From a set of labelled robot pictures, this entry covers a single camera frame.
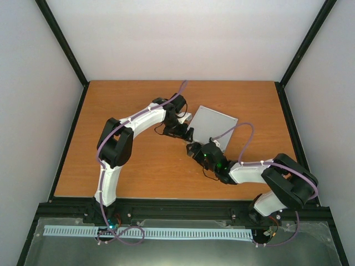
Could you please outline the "aluminium poker case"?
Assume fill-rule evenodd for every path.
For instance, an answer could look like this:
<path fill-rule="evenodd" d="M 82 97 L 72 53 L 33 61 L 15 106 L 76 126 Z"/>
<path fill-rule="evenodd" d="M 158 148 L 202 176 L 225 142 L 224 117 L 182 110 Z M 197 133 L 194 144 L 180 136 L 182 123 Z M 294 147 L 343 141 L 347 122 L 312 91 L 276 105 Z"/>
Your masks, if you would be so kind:
<path fill-rule="evenodd" d="M 194 129 L 192 141 L 207 144 L 210 138 L 218 137 L 236 126 L 238 118 L 200 105 L 189 128 Z"/>

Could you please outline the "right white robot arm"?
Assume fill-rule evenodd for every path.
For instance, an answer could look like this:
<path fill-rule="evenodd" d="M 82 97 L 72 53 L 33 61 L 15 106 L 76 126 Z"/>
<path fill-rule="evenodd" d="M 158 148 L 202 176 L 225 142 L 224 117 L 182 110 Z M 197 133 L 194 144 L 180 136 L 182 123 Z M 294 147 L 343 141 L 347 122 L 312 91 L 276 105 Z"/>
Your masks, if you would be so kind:
<path fill-rule="evenodd" d="M 218 181 L 226 185 L 261 183 L 270 192 L 258 195 L 250 204 L 248 216 L 253 223 L 261 223 L 277 211 L 301 210 L 309 200 L 318 196 L 318 180 L 313 174 L 286 154 L 259 162 L 232 161 L 226 158 L 214 142 L 186 145 L 187 155 L 203 170 L 212 171 Z"/>

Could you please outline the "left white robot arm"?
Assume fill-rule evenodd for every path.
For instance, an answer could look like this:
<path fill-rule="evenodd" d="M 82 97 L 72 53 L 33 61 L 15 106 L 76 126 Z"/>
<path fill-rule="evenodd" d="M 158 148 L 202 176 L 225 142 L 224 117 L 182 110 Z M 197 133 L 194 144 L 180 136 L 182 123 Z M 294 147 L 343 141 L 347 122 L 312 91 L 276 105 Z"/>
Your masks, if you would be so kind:
<path fill-rule="evenodd" d="M 187 105 L 185 98 L 174 94 L 171 99 L 156 98 L 138 113 L 117 120 L 107 120 L 97 144 L 97 160 L 100 164 L 100 177 L 94 195 L 101 205 L 96 217 L 103 223 L 115 218 L 115 208 L 110 206 L 116 200 L 116 187 L 122 167 L 131 157 L 134 138 L 151 126 L 165 125 L 163 135 L 193 141 L 194 129 L 187 122 L 192 115 L 186 111 L 179 114 Z"/>

